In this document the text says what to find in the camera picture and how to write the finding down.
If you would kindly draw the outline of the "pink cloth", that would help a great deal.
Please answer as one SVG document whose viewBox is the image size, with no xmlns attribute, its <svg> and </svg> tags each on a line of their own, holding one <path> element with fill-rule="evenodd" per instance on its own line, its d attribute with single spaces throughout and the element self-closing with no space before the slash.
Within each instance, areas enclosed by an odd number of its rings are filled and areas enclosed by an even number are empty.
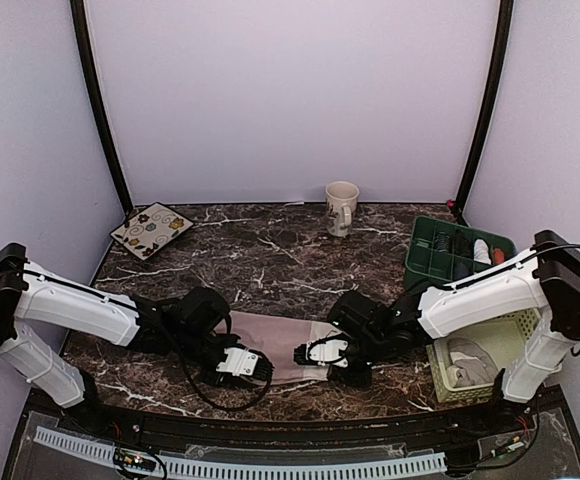
<svg viewBox="0 0 580 480">
<path fill-rule="evenodd" d="M 231 331 L 241 342 L 263 352 L 274 366 L 272 385 L 305 381 L 324 382 L 329 366 L 304 366 L 294 361 L 294 350 L 308 341 L 341 334 L 328 323 L 233 311 Z"/>
</svg>

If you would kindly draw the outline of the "dark green divided organizer tray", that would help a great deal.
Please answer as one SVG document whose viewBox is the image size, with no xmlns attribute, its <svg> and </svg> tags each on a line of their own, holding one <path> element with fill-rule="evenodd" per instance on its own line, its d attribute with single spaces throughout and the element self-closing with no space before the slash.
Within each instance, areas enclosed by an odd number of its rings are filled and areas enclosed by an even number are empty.
<svg viewBox="0 0 580 480">
<path fill-rule="evenodd" d="M 452 254 L 440 253 L 433 249 L 435 234 L 441 231 L 452 236 Z M 477 238 L 485 240 L 489 245 L 491 260 L 494 248 L 502 249 L 506 260 L 517 253 L 515 244 L 506 237 L 431 217 L 417 217 L 404 263 L 406 269 L 404 288 L 411 290 L 430 284 L 450 283 L 454 281 L 453 267 L 456 262 L 469 265 L 472 275 L 497 266 L 493 261 L 491 265 L 486 265 L 473 259 L 473 245 Z"/>
</svg>

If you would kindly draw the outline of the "navy striped boxer underwear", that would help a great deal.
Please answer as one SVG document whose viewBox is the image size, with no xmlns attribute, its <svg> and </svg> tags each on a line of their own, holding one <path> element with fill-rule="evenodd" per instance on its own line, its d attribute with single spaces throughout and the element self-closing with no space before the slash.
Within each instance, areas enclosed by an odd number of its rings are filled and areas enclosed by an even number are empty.
<svg viewBox="0 0 580 480">
<path fill-rule="evenodd" d="M 453 253 L 453 239 L 447 232 L 437 232 L 433 240 L 433 249 L 440 253 Z"/>
</svg>

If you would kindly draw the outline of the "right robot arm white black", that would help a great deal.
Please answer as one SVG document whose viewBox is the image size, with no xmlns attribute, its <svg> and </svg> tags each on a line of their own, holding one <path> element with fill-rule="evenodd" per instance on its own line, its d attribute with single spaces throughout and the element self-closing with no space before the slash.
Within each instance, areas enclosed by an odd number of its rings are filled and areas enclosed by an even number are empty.
<svg viewBox="0 0 580 480">
<path fill-rule="evenodd" d="M 526 311 L 535 315 L 533 332 L 497 374 L 494 401 L 480 413 L 481 426 L 500 434 L 580 344 L 580 244 L 551 230 L 498 266 L 445 284 L 423 280 L 389 305 L 345 292 L 326 318 L 337 334 L 298 346 L 294 361 L 365 373 L 459 330 Z"/>
</svg>

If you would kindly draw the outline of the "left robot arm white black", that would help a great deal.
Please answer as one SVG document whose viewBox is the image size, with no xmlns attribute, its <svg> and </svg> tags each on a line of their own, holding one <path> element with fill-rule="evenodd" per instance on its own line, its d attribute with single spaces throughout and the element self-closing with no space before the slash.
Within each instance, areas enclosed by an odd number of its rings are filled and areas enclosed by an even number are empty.
<svg viewBox="0 0 580 480">
<path fill-rule="evenodd" d="M 10 243 L 0 250 L 0 358 L 44 391 L 90 436 L 111 427 L 98 404 L 93 379 L 65 362 L 33 329 L 44 323 L 97 337 L 141 353 L 174 354 L 186 380 L 195 363 L 210 386 L 258 389 L 245 404 L 256 405 L 269 390 L 274 367 L 264 353 L 242 344 L 232 330 L 231 310 L 215 290 L 195 287 L 182 297 L 153 301 L 113 294 L 62 278 L 30 261 Z"/>
</svg>

